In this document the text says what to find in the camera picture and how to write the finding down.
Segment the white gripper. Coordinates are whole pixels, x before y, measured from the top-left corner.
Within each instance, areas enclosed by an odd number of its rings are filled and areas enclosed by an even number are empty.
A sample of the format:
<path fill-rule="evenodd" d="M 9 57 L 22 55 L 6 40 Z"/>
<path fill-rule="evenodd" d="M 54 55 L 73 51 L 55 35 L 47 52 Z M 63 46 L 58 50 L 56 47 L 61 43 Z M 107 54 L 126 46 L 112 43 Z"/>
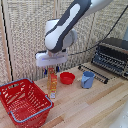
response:
<path fill-rule="evenodd" d="M 37 52 L 35 55 L 36 58 L 36 65 L 38 67 L 45 67 L 45 66 L 50 66 L 50 65 L 56 65 L 56 64 L 61 64 L 67 61 L 68 59 L 68 54 L 66 50 L 62 50 L 58 53 L 49 55 L 48 51 L 40 51 Z M 56 72 L 60 72 L 59 66 L 56 66 Z M 47 69 L 44 68 L 44 75 L 47 75 Z"/>

